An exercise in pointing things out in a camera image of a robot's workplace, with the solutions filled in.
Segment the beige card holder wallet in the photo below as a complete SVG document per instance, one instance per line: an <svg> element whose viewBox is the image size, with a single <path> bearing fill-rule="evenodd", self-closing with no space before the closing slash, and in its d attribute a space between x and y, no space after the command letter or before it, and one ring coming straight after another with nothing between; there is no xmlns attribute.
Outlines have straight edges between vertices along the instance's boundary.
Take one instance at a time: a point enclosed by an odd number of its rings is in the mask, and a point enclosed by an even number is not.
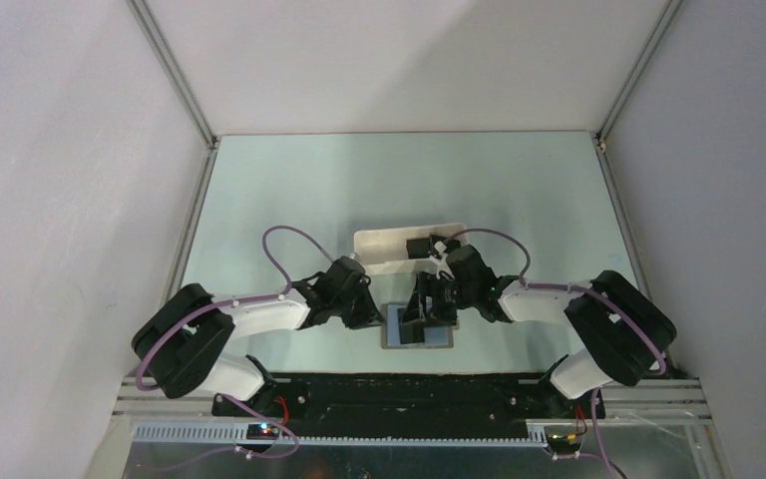
<svg viewBox="0 0 766 479"><path fill-rule="evenodd" d="M388 303L385 305L385 322L381 333L381 347L383 349L446 349L454 347L454 328L452 326L403 323L400 319L406 308L405 303Z"/></svg>

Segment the white plastic tray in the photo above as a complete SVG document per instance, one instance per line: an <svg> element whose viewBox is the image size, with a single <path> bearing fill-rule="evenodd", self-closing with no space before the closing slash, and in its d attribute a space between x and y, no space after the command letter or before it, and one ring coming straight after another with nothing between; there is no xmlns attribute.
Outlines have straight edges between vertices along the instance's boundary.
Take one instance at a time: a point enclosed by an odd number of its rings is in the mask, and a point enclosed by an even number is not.
<svg viewBox="0 0 766 479"><path fill-rule="evenodd" d="M395 273L436 273L438 266L429 253L433 245L464 230L460 223L404 227L382 230L363 230L353 235L356 260L369 275ZM409 240L422 240L424 252L410 254Z"/></svg>

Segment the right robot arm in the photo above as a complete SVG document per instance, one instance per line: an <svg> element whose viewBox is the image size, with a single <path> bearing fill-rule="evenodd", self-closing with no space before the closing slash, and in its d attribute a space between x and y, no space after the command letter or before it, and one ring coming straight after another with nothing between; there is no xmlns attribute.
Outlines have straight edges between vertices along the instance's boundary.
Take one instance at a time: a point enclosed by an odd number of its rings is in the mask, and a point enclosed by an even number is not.
<svg viewBox="0 0 766 479"><path fill-rule="evenodd" d="M667 370L674 324L614 270L582 283L548 283L497 275L471 245L431 259L435 271L417 274L396 316L400 340L423 343L427 330L456 325L459 311L470 308L489 323L537 321L573 330L581 349L558 359L541 380L540 402L551 416L569 415L581 397L607 384L631 387L647 373Z"/></svg>

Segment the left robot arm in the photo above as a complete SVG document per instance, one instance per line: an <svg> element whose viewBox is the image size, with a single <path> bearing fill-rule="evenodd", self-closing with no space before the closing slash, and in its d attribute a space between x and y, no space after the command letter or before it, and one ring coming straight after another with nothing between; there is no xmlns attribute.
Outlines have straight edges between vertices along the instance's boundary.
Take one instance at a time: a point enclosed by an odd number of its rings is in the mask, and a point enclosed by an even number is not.
<svg viewBox="0 0 766 479"><path fill-rule="evenodd" d="M341 256L325 271L289 283L284 292L218 299L198 283L181 288L135 334L140 360L137 386L168 399L195 391L227 394L251 415L275 402L273 380L254 356L232 356L235 340L273 331L295 331L336 317L348 329L376 327L384 316L371 295L370 278L356 260Z"/></svg>

